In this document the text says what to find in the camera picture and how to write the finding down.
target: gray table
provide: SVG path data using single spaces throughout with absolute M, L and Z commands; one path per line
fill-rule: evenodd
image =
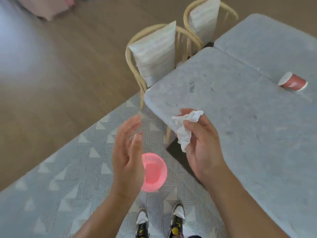
M 317 39 L 267 16 L 252 14 L 215 41 L 216 48 L 278 83 L 291 71 L 308 81 L 298 93 L 317 100 Z
M 216 48 L 205 48 L 145 93 L 173 131 L 180 108 L 201 109 L 225 160 L 291 237 L 317 234 L 317 111 L 300 96 Z

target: overturned cup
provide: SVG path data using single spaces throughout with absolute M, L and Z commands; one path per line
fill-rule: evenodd
M 306 88 L 308 82 L 305 79 L 293 74 L 292 72 L 286 73 L 278 82 L 282 88 L 290 88 L 294 91 L 301 91 Z

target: curved wooden chair back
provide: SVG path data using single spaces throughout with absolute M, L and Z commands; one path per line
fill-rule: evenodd
M 146 85 L 145 80 L 141 77 L 135 65 L 135 62 L 132 61 L 133 55 L 131 50 L 129 49 L 129 45 L 165 27 L 166 25 L 167 24 L 156 24 L 154 26 L 146 27 L 145 29 L 143 29 L 142 31 L 134 35 L 133 38 L 131 38 L 125 50 L 126 62 L 128 63 L 129 68 L 131 69 L 135 79 L 137 80 L 138 85 L 140 86 L 140 92 L 141 92 L 140 109 L 142 109 L 143 107 L 143 104 L 144 104 L 143 97 L 148 87 Z M 188 57 L 192 56 L 192 52 L 191 52 L 192 44 L 195 44 L 198 50 L 202 49 L 202 44 L 192 33 L 190 33 L 184 28 L 176 26 L 176 40 L 175 40 L 175 55 L 176 55 L 175 62 L 176 63 L 178 61 L 178 57 L 180 56 L 183 61 L 185 61 L 185 59 L 187 60 Z
M 188 23 L 188 18 L 189 18 L 189 14 L 190 12 L 195 9 L 196 7 L 198 7 L 199 5 L 203 4 L 204 2 L 206 2 L 208 0 L 196 0 L 194 2 L 192 2 L 191 4 L 188 5 L 188 7 L 185 9 L 185 12 L 184 12 L 184 16 L 183 16 L 183 21 L 184 21 L 184 25 L 185 25 L 185 28 L 190 31 L 190 33 L 192 35 L 194 35 L 199 41 L 200 43 L 203 45 L 203 41 L 196 35 L 196 33 L 194 32 L 194 30 L 190 27 L 189 23 Z M 223 2 L 220 2 L 220 9 L 223 9 L 224 11 L 226 11 L 226 15 L 224 17 L 224 20 L 222 21 L 221 23 L 221 26 L 220 26 L 220 29 L 225 25 L 227 19 L 228 19 L 228 16 L 229 15 L 232 15 L 235 20 L 238 20 L 239 19 L 239 16 L 238 14 L 236 13 L 236 11 L 234 9 L 232 9 L 231 7 L 229 7 L 227 4 L 223 3 Z

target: forearm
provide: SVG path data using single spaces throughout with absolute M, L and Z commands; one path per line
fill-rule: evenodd
M 230 237 L 288 237 L 244 189 L 227 165 L 215 169 L 205 186 Z
M 123 200 L 111 191 L 105 201 L 83 224 L 74 238 L 116 237 L 122 221 L 134 200 Z

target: wooden floor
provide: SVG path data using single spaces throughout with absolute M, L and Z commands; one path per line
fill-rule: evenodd
M 0 0 L 0 190 L 135 94 L 129 39 L 194 0 L 75 1 L 48 22 Z M 317 0 L 222 1 L 317 36 Z

